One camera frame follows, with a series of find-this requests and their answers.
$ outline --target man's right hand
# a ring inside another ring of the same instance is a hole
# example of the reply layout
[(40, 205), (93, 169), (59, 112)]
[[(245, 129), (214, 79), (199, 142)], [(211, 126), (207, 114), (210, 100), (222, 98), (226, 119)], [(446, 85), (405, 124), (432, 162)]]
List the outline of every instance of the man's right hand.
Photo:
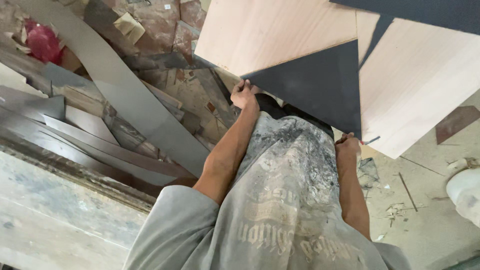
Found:
[(257, 99), (255, 98), (255, 90), (258, 87), (252, 86), (250, 80), (241, 80), (235, 87), (233, 87), (232, 95), (230, 99), (233, 102), (233, 105), (239, 107), (240, 109), (245, 109), (247, 106), (252, 108), (258, 108)]

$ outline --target paper scrap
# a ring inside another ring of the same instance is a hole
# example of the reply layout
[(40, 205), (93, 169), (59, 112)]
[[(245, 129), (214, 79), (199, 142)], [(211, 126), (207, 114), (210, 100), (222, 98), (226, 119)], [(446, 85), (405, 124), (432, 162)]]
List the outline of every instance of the paper scrap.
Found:
[(145, 28), (128, 12), (114, 21), (113, 25), (133, 44), (137, 43), (145, 33)]

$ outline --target stack of boards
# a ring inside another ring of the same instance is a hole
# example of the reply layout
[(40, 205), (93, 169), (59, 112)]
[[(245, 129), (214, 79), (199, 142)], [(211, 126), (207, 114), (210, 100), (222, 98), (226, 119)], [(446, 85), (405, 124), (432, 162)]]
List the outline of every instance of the stack of boards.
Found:
[(212, 2), (195, 54), (399, 157), (480, 88), (480, 3)]

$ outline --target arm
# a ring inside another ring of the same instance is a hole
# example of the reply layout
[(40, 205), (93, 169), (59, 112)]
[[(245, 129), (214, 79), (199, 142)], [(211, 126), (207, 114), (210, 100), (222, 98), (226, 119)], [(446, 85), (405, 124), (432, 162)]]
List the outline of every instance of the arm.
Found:
[(242, 80), (233, 88), (231, 100), (242, 109), (240, 116), (208, 155), (204, 171), (193, 186), (219, 205), (227, 195), (228, 186), (245, 155), (260, 111), (249, 80)]
[(353, 133), (343, 134), (335, 142), (335, 150), (342, 218), (371, 241), (370, 216), (357, 178), (357, 155), (361, 151), (359, 141), (353, 137)]

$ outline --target hand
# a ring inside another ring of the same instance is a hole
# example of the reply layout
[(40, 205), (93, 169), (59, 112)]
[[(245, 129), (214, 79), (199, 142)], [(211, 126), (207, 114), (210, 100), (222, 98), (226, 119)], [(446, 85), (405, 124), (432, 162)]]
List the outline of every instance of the hand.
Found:
[(335, 151), (337, 157), (339, 154), (359, 156), (361, 154), (359, 140), (353, 136), (353, 132), (348, 135), (343, 133), (342, 138), (335, 142)]
[(245, 109), (250, 106), (253, 108), (258, 108), (257, 99), (255, 98), (254, 92), (258, 90), (258, 87), (252, 86), (250, 80), (241, 80), (235, 87), (233, 87), (232, 95), (230, 99), (233, 102), (233, 105), (239, 107), (240, 109)]

